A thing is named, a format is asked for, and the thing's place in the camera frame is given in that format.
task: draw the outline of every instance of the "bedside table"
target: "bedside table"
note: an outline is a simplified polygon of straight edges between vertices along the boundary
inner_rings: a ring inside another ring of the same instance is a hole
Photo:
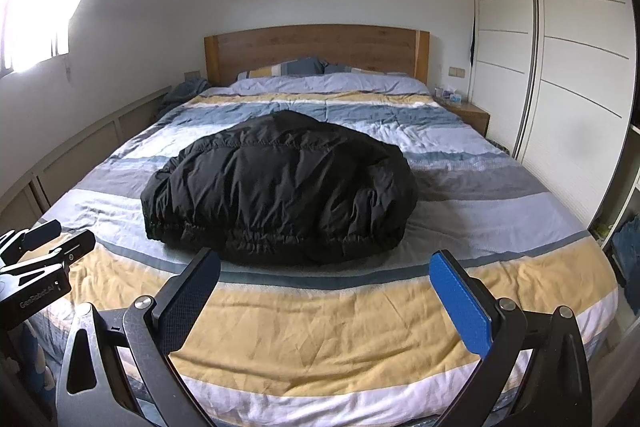
[[[458,115],[464,123],[473,127],[479,134],[486,138],[486,130],[489,127],[489,118],[491,117],[487,111],[469,102],[450,103],[448,100],[442,100],[440,98],[434,98],[434,100],[446,110]]]

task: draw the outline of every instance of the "black puffer jacket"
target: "black puffer jacket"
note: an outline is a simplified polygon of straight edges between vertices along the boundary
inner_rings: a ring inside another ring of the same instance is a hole
[[[200,138],[142,192],[150,239],[252,264],[390,250],[416,201],[398,147],[288,110]]]

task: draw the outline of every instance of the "window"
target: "window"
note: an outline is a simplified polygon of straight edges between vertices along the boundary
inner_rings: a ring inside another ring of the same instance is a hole
[[[64,0],[0,0],[0,76],[68,52]]]

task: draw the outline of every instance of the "bed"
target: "bed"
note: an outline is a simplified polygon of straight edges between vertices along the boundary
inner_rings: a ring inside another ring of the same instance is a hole
[[[72,265],[71,293],[31,321],[54,370],[78,303],[126,307],[155,294],[191,258],[146,238],[139,197],[149,176],[195,139],[284,108],[398,145],[416,177],[418,203],[401,244],[384,255],[324,267],[223,263],[185,346],[172,354],[215,420],[430,425],[478,361],[430,285],[429,259],[441,248],[523,309],[570,306],[593,354],[618,302],[607,259],[537,179],[430,97],[428,41],[426,32],[353,25],[205,38],[217,87],[132,138],[42,218],[60,220],[57,241],[83,229],[97,239]],[[233,82],[239,71],[306,55],[370,72]],[[520,354],[497,410],[513,398],[527,357]],[[123,359],[144,398],[130,356]]]

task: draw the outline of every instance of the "wall outlet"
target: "wall outlet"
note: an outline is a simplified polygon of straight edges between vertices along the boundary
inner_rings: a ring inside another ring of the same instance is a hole
[[[463,68],[449,68],[449,76],[455,76],[457,78],[465,78],[466,70]]]
[[[184,79],[189,80],[190,78],[202,78],[200,76],[200,70],[198,71],[187,71],[184,73]]]

